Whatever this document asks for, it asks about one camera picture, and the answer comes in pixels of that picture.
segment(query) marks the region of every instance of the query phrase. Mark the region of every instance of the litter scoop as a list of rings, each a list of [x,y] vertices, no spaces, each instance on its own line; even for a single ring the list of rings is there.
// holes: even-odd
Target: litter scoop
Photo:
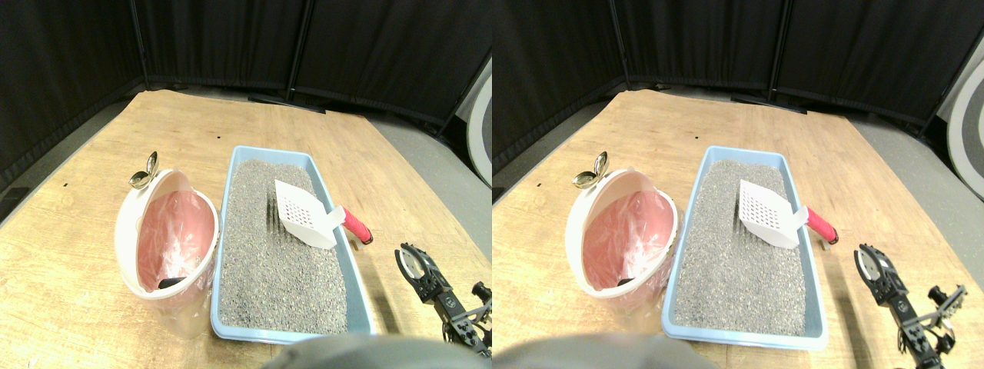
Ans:
[[[325,213],[325,205],[307,191],[275,180],[277,216],[290,234],[308,246],[321,249],[335,247],[333,230],[344,225],[363,245],[372,242],[372,232],[343,207]]]
[[[807,224],[829,244],[837,243],[837,230],[807,207],[794,213],[789,201],[774,191],[742,180],[738,200],[738,218],[752,234],[769,245],[792,249],[799,245],[796,230]]]

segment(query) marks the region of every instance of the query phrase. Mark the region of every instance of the litter box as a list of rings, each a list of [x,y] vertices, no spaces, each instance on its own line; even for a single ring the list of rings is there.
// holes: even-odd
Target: litter box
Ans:
[[[298,165],[311,176],[311,184],[314,187],[315,196],[325,204],[325,211],[330,212],[335,208],[332,198],[328,195],[328,189],[321,178],[318,167],[314,164],[314,159],[305,153],[286,152],[282,150],[251,148],[247,146],[237,146],[232,150],[232,159],[229,161],[229,173],[225,178],[225,195],[222,196],[221,234],[225,234],[225,210],[229,200],[229,186],[232,183],[232,174],[235,172],[236,165],[243,160],[260,159],[275,164],[294,164]],[[335,228],[335,238],[338,243],[338,266],[341,267],[341,274],[345,282],[345,301],[347,302],[347,312],[345,318],[348,320],[349,333],[376,334],[376,328],[369,318],[369,300],[366,297],[365,285],[362,283],[362,276],[359,268],[355,265],[355,258],[348,247],[348,237],[345,231],[338,226]],[[322,335],[304,334],[298,332],[284,332],[273,330],[261,330],[255,328],[243,328],[227,326],[219,319],[218,301],[222,294],[222,250],[224,237],[218,241],[218,249],[215,250],[215,281],[213,283],[214,296],[212,297],[212,329],[221,338],[250,340],[264,343],[291,344],[308,338],[319,337]]]
[[[796,186],[793,185],[793,177],[789,173],[789,165],[786,158],[781,154],[757,152],[752,150],[725,148],[711,146],[704,153],[704,160],[701,168],[697,172],[697,179],[694,181],[694,189],[690,194],[690,202],[687,204],[687,213],[684,217],[683,231],[680,235],[680,243],[677,245],[677,253],[673,259],[673,272],[670,273],[670,281],[666,287],[666,299],[663,302],[663,331],[671,338],[702,340],[715,343],[740,344],[757,347],[821,350],[827,346],[828,328],[827,314],[824,312],[824,303],[821,297],[820,281],[817,278],[817,264],[813,258],[813,248],[810,245],[810,237],[807,236],[806,226],[802,226],[796,232],[799,235],[800,264],[803,266],[803,281],[806,283],[806,320],[805,335],[780,336],[757,334],[750,332],[715,330],[708,328],[695,328],[678,326],[674,324],[676,314],[676,286],[679,280],[680,264],[684,255],[687,254],[687,233],[690,230],[691,210],[697,200],[697,194],[701,189],[701,182],[704,175],[710,170],[710,165],[718,160],[734,159],[737,161],[765,164],[779,169],[782,179],[785,182],[785,192],[788,194],[789,203],[792,204],[793,212],[799,210],[799,197],[796,195]]]

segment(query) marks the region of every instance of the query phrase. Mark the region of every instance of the wooden tabletop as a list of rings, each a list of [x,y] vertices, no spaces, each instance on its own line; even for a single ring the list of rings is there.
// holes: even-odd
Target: wooden tabletop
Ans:
[[[935,309],[926,293],[969,292],[953,318],[957,344],[948,368],[980,367],[984,293],[905,186],[850,122],[765,106],[707,101],[660,92],[622,92],[544,159],[495,206],[493,255],[498,350],[535,338],[623,330],[576,284],[564,251],[567,215],[579,194],[571,179],[608,151],[609,169],[633,166],[674,199],[682,215],[710,145],[785,155],[802,204],[839,232],[829,251],[811,232],[830,343],[798,351],[693,342],[722,368],[910,368],[895,347],[897,327],[857,273],[852,251],[885,252],[920,314]]]
[[[354,252],[381,334],[441,339],[434,308],[420,303],[394,250],[427,251],[466,307],[471,286],[495,289],[492,267],[461,225],[390,143],[357,115],[143,92],[54,172],[0,228],[0,364],[36,367],[257,367],[281,346],[167,333],[120,277],[116,215],[157,151],[216,207],[236,145],[305,152],[336,204],[375,241]]]

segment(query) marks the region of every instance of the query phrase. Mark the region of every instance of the black curtain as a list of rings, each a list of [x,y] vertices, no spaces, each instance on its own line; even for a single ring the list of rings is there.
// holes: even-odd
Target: black curtain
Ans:
[[[286,89],[302,5],[301,1],[138,0],[150,79]]]
[[[796,1],[782,93],[927,122],[984,27],[982,1]]]
[[[317,1],[297,91],[443,124],[492,46],[489,3]]]
[[[0,1],[0,188],[142,80],[126,1]]]
[[[765,90],[782,0],[615,0],[632,82]]]
[[[493,173],[625,80],[607,1],[499,0],[495,8],[495,79],[483,127]]]

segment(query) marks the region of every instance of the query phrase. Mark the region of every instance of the red handle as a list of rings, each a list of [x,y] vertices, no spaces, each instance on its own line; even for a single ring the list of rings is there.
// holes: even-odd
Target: red handle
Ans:
[[[830,223],[822,217],[816,213],[813,213],[813,209],[807,208],[806,210],[807,212],[810,212],[810,217],[807,217],[806,219],[806,225],[809,225],[810,228],[813,228],[813,230],[817,231],[817,233],[820,233],[820,236],[824,237],[829,244],[832,245],[837,243],[839,238],[837,236],[837,230],[833,229],[833,227],[830,226]]]
[[[344,225],[345,228],[348,228],[348,231],[359,237],[359,241],[362,241],[363,245],[372,243],[372,232],[359,219],[356,219],[355,215],[352,215],[348,209],[345,209],[345,222],[341,225]]]

